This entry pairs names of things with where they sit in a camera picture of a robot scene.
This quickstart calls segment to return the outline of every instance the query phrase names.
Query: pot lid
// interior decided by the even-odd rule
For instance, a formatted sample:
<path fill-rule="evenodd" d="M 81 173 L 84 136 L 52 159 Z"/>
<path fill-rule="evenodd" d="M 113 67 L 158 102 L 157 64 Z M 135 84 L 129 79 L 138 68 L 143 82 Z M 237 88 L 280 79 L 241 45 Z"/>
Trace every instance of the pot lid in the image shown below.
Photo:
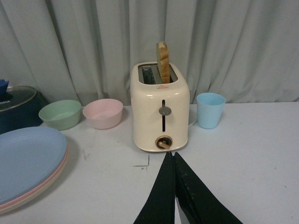
<path fill-rule="evenodd" d="M 33 99 L 37 90 L 30 86 L 10 86 L 0 95 L 0 112 L 14 109 Z"/>

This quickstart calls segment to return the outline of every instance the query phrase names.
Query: blue plate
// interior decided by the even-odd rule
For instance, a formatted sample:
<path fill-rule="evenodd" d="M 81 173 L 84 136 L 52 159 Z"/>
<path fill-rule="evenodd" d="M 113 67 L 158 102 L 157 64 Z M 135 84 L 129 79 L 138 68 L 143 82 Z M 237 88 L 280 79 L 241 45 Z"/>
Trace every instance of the blue plate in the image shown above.
<path fill-rule="evenodd" d="M 49 127 L 27 127 L 0 135 L 0 205 L 27 193 L 59 166 L 66 139 Z"/>

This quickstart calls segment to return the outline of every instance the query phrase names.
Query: bread slice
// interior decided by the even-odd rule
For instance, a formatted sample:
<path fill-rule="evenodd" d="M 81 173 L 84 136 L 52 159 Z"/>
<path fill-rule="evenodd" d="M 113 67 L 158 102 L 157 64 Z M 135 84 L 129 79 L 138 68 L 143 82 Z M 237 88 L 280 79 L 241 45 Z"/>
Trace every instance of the bread slice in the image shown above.
<path fill-rule="evenodd" d="M 168 48 L 164 41 L 157 43 L 157 63 L 162 83 L 170 83 Z"/>

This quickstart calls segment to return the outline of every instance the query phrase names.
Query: blue cup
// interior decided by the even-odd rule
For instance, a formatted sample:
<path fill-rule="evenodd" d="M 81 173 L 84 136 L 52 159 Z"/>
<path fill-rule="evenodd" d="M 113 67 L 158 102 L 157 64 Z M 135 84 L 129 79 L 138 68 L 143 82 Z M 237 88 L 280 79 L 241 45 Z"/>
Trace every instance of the blue cup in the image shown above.
<path fill-rule="evenodd" d="M 217 93 L 206 92 L 197 97 L 197 123 L 205 129 L 217 127 L 221 117 L 225 98 Z"/>

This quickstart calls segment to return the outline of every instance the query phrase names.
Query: pink bowl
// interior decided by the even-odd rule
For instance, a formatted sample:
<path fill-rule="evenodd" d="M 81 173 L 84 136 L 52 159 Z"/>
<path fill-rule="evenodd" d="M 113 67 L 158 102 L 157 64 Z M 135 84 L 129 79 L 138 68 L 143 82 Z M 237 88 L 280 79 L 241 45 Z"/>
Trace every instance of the pink bowl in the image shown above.
<path fill-rule="evenodd" d="M 108 129 L 121 121 L 123 104 L 116 99 L 99 99 L 83 109 L 89 124 L 96 129 Z"/>

